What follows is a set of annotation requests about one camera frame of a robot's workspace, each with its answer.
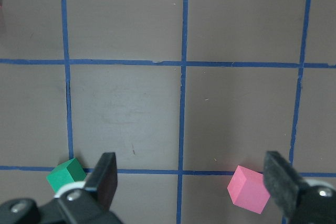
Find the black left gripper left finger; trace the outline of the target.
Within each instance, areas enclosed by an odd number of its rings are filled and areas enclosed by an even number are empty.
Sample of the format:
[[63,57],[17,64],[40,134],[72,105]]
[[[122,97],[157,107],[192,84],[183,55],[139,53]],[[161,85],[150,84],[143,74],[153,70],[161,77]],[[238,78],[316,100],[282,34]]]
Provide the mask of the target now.
[[93,172],[86,180],[86,190],[104,210],[109,210],[118,186],[115,152],[105,152],[99,158]]

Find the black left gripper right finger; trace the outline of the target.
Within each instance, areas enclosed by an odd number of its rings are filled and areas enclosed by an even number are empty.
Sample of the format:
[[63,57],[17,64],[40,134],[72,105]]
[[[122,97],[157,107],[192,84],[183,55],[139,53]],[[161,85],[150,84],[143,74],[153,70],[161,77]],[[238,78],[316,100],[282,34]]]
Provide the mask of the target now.
[[288,219],[294,215],[301,194],[310,187],[277,151],[267,151],[265,154],[263,180],[271,198]]

